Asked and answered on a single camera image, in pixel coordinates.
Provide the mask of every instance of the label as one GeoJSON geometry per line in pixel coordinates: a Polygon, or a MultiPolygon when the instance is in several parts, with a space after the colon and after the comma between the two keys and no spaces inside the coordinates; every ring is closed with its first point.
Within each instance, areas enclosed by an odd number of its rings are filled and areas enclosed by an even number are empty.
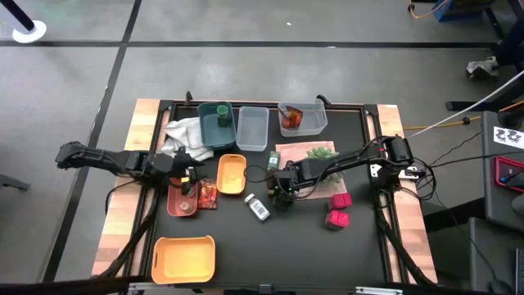
{"type": "Polygon", "coordinates": [[[265,220],[269,216],[269,211],[262,205],[259,200],[250,204],[251,210],[256,214],[260,220],[265,220]]]}
{"type": "Polygon", "coordinates": [[[493,126],[493,141],[510,147],[524,149],[524,133],[493,126]]]}

